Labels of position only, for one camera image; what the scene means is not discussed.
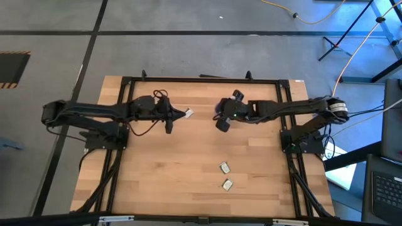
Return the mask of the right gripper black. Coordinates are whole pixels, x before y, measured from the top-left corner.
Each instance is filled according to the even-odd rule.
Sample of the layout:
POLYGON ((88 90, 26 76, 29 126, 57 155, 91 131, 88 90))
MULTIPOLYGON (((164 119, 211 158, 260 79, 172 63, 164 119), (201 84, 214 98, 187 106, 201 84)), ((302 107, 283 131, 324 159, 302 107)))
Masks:
POLYGON ((224 98, 219 102, 219 115, 215 124, 216 128, 222 132, 227 132, 230 128, 230 120, 247 122, 250 121, 250 107, 243 103, 244 94, 240 90, 235 90, 232 94, 233 99, 224 98))

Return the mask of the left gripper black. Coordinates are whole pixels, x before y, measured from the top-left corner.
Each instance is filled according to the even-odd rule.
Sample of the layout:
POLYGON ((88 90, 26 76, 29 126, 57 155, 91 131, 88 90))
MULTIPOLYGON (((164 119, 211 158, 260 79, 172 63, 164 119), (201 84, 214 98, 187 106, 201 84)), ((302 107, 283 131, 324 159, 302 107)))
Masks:
POLYGON ((163 95, 158 98, 155 105, 155 115, 158 120, 165 121, 165 132, 171 134, 173 130, 173 122, 185 117, 185 112, 178 109, 171 110, 170 100, 167 96, 163 95))

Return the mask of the white box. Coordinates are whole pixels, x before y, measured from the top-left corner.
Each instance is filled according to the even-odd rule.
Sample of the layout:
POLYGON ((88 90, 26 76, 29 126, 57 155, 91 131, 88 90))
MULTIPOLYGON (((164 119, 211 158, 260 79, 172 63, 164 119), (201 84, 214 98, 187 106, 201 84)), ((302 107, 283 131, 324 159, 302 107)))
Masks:
MULTIPOLYGON (((325 152, 322 155, 322 160, 326 161, 346 153, 347 151, 344 151, 332 142, 328 142, 325 146, 325 152)), ((356 170, 356 165, 357 164, 354 163, 344 166, 343 168, 327 171, 325 175, 330 182, 335 183, 337 186, 349 191, 356 170)))

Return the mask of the black desk beam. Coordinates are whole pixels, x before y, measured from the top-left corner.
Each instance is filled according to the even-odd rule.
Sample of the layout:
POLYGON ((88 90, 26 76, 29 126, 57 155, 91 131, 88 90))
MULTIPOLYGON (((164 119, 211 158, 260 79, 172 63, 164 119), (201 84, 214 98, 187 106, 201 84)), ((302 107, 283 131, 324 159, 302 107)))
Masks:
POLYGON ((363 162, 367 159, 369 154, 373 154, 375 156, 381 155, 381 141, 325 160, 323 162, 325 165, 325 171, 332 171, 351 164, 363 162))

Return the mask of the black stand legs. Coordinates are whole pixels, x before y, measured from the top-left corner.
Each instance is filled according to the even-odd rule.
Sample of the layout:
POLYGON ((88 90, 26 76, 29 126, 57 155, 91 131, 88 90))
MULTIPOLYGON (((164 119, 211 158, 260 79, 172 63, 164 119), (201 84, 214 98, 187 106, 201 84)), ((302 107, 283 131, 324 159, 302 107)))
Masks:
MULTIPOLYGON (((331 47, 328 51, 326 51, 319 59, 318 61, 322 61, 328 54, 332 53, 333 51, 341 51, 345 53, 347 56, 350 58, 353 58, 354 55, 349 53, 348 51, 345 51, 340 47, 340 43, 343 41, 343 39, 347 35, 354 35, 354 36, 365 36, 367 39, 374 34, 374 32, 368 31, 368 32, 363 32, 363 31, 356 31, 352 32, 351 29, 356 25, 358 20, 362 17, 362 15, 368 10, 368 8, 372 8, 374 11, 374 14, 376 15, 377 18, 379 18, 380 11, 376 4, 374 3, 374 0, 351 0, 354 2, 367 2, 367 5, 365 8, 359 13, 357 18, 351 23, 351 25, 346 29, 345 32, 342 33, 342 36, 338 40, 338 42, 334 43, 330 41, 326 36, 323 37, 323 39, 327 42, 330 43, 331 47)), ((398 71, 402 71, 402 38, 397 39, 392 32, 390 32, 385 20, 383 20, 381 23, 379 23, 379 26, 382 29, 382 32, 379 32, 379 36, 384 36, 387 38, 389 41, 390 47, 393 49, 397 60, 392 63, 390 66, 379 72, 377 75, 373 77, 356 77, 356 76, 345 76, 342 75, 339 78, 339 83, 384 83, 384 80, 390 76, 392 76, 394 73, 398 71)))

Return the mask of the black crossbar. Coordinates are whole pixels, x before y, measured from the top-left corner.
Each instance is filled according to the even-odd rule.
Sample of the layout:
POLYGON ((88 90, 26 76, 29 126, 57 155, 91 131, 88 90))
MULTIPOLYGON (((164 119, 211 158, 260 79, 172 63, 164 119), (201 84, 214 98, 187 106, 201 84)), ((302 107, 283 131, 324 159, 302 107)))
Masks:
MULTIPOLYGON (((66 213, 59 215, 40 215, 33 217, 0 218, 0 226, 83 226, 99 223, 100 216, 115 216, 110 212, 66 213)), ((297 218, 261 218, 261 217, 184 217, 167 215, 134 215, 133 221, 182 222, 209 225, 212 223, 255 223, 272 226, 273 219, 291 219, 308 221, 309 226, 390 226, 375 223, 342 220, 336 217, 297 217, 297 218)))

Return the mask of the blue-grey floor object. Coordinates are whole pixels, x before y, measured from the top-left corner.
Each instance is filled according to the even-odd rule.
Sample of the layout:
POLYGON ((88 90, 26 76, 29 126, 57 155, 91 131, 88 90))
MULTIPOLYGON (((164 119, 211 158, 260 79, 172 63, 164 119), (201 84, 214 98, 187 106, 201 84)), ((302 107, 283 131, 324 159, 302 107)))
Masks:
POLYGON ((6 139, 4 137, 0 137, 0 150, 4 148, 13 148, 17 150, 24 149, 24 145, 21 143, 14 142, 12 140, 6 139))

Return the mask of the floor hatch with hazard stripes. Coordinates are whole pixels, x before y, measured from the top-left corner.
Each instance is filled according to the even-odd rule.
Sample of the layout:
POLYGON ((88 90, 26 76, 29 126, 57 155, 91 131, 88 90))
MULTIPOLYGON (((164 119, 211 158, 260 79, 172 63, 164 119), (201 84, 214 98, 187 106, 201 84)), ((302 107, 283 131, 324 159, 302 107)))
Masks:
POLYGON ((18 86, 30 56, 30 51, 0 51, 0 89, 18 86))

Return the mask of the black laptop keyboard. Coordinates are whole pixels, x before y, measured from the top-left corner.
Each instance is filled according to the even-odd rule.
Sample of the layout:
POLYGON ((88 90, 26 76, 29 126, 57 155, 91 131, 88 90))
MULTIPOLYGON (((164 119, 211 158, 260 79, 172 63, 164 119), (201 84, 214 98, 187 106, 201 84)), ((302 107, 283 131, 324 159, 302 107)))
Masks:
POLYGON ((367 156, 361 220, 402 226, 402 164, 367 156))

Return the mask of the black aluminium table frame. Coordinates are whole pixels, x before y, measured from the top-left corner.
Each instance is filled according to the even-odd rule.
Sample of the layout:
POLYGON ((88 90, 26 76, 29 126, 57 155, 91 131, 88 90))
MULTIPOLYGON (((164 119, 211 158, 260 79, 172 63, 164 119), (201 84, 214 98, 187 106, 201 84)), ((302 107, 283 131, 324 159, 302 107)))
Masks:
POLYGON ((214 108, 234 90, 246 99, 306 99, 304 83, 268 84, 264 80, 218 78, 135 79, 127 85, 121 77, 106 76, 98 103, 112 105, 154 90, 168 92, 171 104, 194 114, 174 123, 171 134, 162 123, 134 122, 118 176, 108 184, 102 210, 126 215, 194 217, 294 218, 294 201, 280 131, 290 118, 250 125, 233 122, 227 132, 213 121, 214 108), (231 171, 223 174, 219 165, 231 171), (229 178, 233 186, 222 188, 229 178))

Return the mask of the silver metal bracket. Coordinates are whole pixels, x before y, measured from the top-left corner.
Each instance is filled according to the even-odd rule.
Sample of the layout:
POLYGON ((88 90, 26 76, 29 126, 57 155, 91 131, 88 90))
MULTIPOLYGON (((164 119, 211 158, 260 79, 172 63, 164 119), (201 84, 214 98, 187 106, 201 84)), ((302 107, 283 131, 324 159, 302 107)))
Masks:
POLYGON ((291 219, 273 219, 272 226, 309 226, 309 222, 291 219))
POLYGON ((134 215, 115 215, 115 216, 100 216, 99 223, 112 223, 112 222, 127 222, 133 221, 134 215))

